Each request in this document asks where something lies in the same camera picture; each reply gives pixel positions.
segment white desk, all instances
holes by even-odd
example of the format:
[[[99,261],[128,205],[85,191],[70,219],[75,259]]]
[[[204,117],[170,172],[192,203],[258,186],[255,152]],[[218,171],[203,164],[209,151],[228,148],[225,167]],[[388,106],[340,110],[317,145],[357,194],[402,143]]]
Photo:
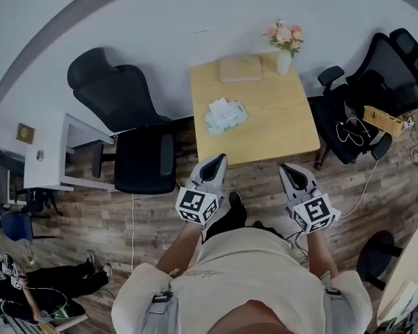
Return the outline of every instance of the white desk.
[[[114,189],[113,184],[65,175],[66,152],[74,152],[72,148],[95,140],[113,144],[113,138],[60,111],[40,116],[35,128],[33,144],[26,149],[24,188],[73,191],[73,187],[68,186],[73,184]],[[38,159],[38,153],[43,153],[43,157]]]

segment beige t-shirt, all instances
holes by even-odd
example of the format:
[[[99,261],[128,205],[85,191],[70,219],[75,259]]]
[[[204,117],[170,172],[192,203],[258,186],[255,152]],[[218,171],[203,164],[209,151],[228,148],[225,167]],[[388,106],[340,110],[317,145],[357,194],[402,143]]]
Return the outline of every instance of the beige t-shirt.
[[[121,288],[111,316],[118,334],[138,334],[151,299],[162,290],[178,299],[180,334],[206,334],[232,309],[257,300],[296,334],[323,334],[324,286],[300,266],[290,246],[274,234],[242,228],[218,234],[201,248],[196,265],[173,279],[150,264],[139,265]],[[351,302],[362,334],[372,309],[355,271],[341,273],[332,286]]]

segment mesh office chair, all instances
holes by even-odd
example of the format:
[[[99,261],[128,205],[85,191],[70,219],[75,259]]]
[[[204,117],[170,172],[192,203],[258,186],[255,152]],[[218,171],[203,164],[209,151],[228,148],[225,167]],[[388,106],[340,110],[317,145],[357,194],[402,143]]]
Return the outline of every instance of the mesh office chair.
[[[331,90],[333,81],[343,74],[339,66],[322,72],[318,80],[325,87],[324,96],[312,98],[314,122],[327,144],[316,169],[322,167],[330,150],[344,164],[355,162],[361,153],[371,152],[375,159],[380,159],[388,151],[392,144],[389,134],[372,144],[378,128],[364,123],[367,133],[359,122],[353,122],[355,119],[347,122],[351,116],[361,120],[364,105],[391,116],[418,109],[418,43],[405,29],[395,30],[389,37],[376,33],[356,73],[346,78],[347,84]],[[362,145],[347,136],[361,136]]]
[[[153,106],[143,72],[134,65],[113,67],[103,48],[91,49],[68,68],[68,85],[118,135],[116,154],[95,145],[93,176],[103,161],[115,161],[114,186],[126,193],[162,194],[175,189],[175,138],[171,120]]]

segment flower vase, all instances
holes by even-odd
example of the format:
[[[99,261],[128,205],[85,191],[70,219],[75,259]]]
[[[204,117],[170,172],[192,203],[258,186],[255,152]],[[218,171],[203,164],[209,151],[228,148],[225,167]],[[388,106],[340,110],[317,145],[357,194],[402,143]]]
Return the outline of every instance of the flower vase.
[[[291,52],[289,49],[280,49],[277,52],[277,73],[286,74],[291,66]]]

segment wood plank floor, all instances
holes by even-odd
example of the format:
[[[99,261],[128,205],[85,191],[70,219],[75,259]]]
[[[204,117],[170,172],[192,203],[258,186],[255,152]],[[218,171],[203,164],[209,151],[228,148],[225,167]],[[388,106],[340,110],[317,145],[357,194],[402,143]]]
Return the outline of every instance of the wood plank floor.
[[[184,184],[197,162],[192,121],[178,125],[178,182]],[[326,230],[331,252],[339,269],[354,269],[357,256],[366,240],[379,230],[395,234],[402,246],[418,226],[418,167],[410,160],[413,146],[410,132],[404,132],[388,154],[380,160],[371,178],[361,205],[349,217]],[[286,198],[277,166],[282,161],[297,163],[313,170],[317,152],[273,161],[230,167],[226,172],[224,191],[238,190],[251,219],[289,224],[284,234],[297,229],[284,215]],[[72,158],[72,174],[91,178],[89,148],[76,152]],[[332,204],[343,213],[349,212],[359,200],[363,186],[375,164],[371,155],[360,157],[356,164],[344,166],[332,154],[320,171],[313,171]],[[104,177],[111,180],[112,164],[103,168]],[[58,239],[35,240],[33,245],[12,244],[1,240],[4,250],[18,256],[28,270],[84,260],[86,249],[95,251],[102,262],[114,268],[114,278],[107,286],[113,294],[130,274],[132,231],[134,231],[134,265],[156,263],[170,246],[183,223],[174,206],[176,193],[165,196],[134,196],[134,228],[132,226],[132,196],[77,187],[74,193],[58,193],[63,217],[51,212],[48,220],[35,219],[35,234],[55,234]],[[30,266],[26,257],[36,261]],[[367,286],[376,309],[381,292]],[[113,333],[110,310],[113,302],[101,291],[80,299],[90,319],[69,330],[69,333]]]

